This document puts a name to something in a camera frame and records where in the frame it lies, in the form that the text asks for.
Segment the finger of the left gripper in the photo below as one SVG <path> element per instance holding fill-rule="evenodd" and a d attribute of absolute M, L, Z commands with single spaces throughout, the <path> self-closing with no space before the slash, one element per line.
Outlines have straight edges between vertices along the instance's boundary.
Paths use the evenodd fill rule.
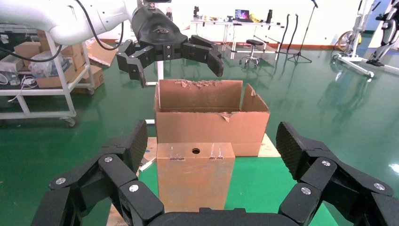
<path fill-rule="evenodd" d="M 137 42 L 126 40 L 119 46 L 116 58 L 119 69 L 127 72 L 131 80 L 139 81 L 144 88 L 146 86 L 144 68 L 155 62 L 155 48 L 140 46 Z"/>
<path fill-rule="evenodd" d="M 182 58 L 204 63 L 217 76 L 223 75 L 224 63 L 218 45 L 198 35 L 192 35 L 182 45 Z"/>

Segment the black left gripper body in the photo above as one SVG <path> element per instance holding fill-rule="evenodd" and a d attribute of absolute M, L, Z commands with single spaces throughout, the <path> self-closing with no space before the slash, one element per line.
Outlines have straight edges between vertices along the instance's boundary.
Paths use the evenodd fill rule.
<path fill-rule="evenodd" d="M 152 61 L 182 58 L 182 48 L 188 37 L 158 8 L 138 8 L 132 16 L 131 27 L 142 48 L 152 47 Z"/>

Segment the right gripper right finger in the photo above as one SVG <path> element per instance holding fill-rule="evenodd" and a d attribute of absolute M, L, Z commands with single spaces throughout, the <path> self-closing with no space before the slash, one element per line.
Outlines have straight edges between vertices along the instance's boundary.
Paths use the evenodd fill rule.
<path fill-rule="evenodd" d="M 296 181 L 279 214 L 307 226 L 327 202 L 355 226 L 393 225 L 393 189 L 339 160 L 323 142 L 301 136 L 283 121 L 276 149 Z"/>

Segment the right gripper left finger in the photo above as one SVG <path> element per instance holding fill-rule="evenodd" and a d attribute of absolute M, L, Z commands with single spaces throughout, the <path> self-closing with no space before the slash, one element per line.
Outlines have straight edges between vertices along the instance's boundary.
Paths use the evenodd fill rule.
<path fill-rule="evenodd" d="M 129 133 L 109 139 L 92 159 L 54 178 L 48 187 L 69 188 L 73 205 L 84 217 L 109 198 L 128 225 L 147 226 L 165 212 L 136 175 L 147 142 L 147 123 L 138 120 Z"/>

